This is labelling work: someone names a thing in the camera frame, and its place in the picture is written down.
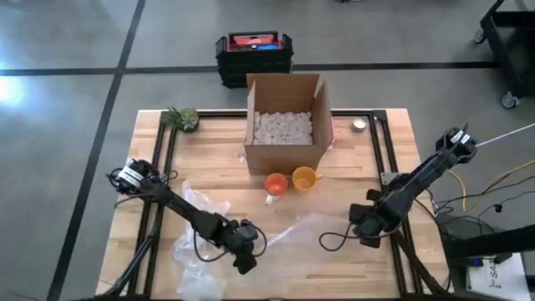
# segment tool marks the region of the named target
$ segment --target white cable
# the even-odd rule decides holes
[[[508,132],[508,133],[506,133],[506,134],[499,135],[499,136],[496,137],[496,138],[492,138],[492,139],[490,139],[490,140],[487,140],[487,141],[485,141],[485,142],[482,142],[482,143],[477,144],[476,147],[484,146],[485,144],[494,142],[494,141],[496,141],[496,140],[500,140],[501,138],[505,138],[505,137],[507,137],[507,136],[509,136],[509,135],[512,135],[512,134],[516,134],[516,133],[521,132],[521,131],[523,131],[523,130],[529,129],[530,127],[532,127],[532,126],[534,126],[534,125],[535,125],[535,123],[534,123],[534,124],[530,124],[530,125],[526,125],[526,126],[520,128],[520,129],[518,129],[518,130],[513,130],[513,131],[510,131],[510,132]]]

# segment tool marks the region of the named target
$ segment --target small round container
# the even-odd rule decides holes
[[[362,133],[366,130],[366,121],[362,118],[353,119],[353,122],[351,122],[351,130],[355,133]]]

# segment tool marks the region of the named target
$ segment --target cardboard box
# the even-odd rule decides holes
[[[333,140],[327,83],[318,74],[248,74],[245,153],[251,175],[291,174],[300,166],[318,168]],[[253,145],[254,112],[311,112],[312,145]]]

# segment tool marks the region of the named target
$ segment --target black bin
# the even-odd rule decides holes
[[[229,33],[216,43],[217,70],[228,88],[247,87],[246,74],[290,73],[292,39],[276,31]]]

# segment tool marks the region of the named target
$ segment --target small succulent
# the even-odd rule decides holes
[[[162,121],[166,125],[176,127],[187,133],[196,131],[199,126],[199,115],[193,108],[177,109],[168,108],[169,111],[162,116]]]

